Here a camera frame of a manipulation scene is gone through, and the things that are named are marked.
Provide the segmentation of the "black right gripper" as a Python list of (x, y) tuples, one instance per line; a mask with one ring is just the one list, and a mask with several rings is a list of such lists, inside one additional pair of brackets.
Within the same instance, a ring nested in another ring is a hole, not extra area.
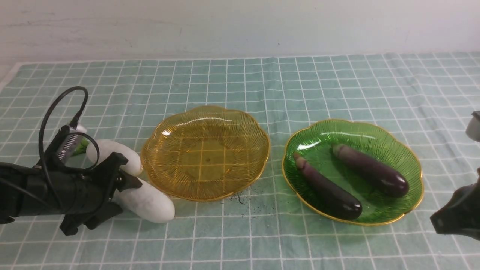
[(431, 215), (437, 234), (480, 239), (480, 192), (478, 187), (461, 187), (449, 202)]

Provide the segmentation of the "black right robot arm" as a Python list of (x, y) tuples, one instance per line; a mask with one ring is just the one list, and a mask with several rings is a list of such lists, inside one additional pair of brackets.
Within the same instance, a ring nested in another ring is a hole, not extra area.
[(475, 183), (455, 190), (449, 201), (430, 216), (437, 234), (480, 240), (480, 168), (477, 175)]

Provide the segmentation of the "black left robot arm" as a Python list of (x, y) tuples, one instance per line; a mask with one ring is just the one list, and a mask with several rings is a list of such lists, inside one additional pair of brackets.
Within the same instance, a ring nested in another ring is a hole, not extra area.
[(71, 168), (56, 164), (47, 168), (51, 186), (43, 169), (1, 163), (1, 224), (26, 216), (63, 215), (60, 230), (66, 236), (78, 233), (85, 225), (94, 230), (122, 213), (113, 202), (114, 193), (142, 186), (141, 181), (121, 166), (128, 159), (111, 153), (94, 168)]

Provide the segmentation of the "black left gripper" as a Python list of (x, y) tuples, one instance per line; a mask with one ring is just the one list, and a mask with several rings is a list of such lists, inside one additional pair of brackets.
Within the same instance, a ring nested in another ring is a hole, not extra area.
[(45, 171), (36, 164), (36, 195), (52, 207), (36, 202), (36, 215), (64, 214), (59, 228), (65, 236), (73, 236), (82, 225), (94, 230), (122, 214), (122, 207), (112, 201), (114, 191), (139, 189), (143, 185), (136, 176), (120, 168), (127, 162), (124, 155), (112, 152), (92, 169), (68, 168), (55, 162), (47, 165)]

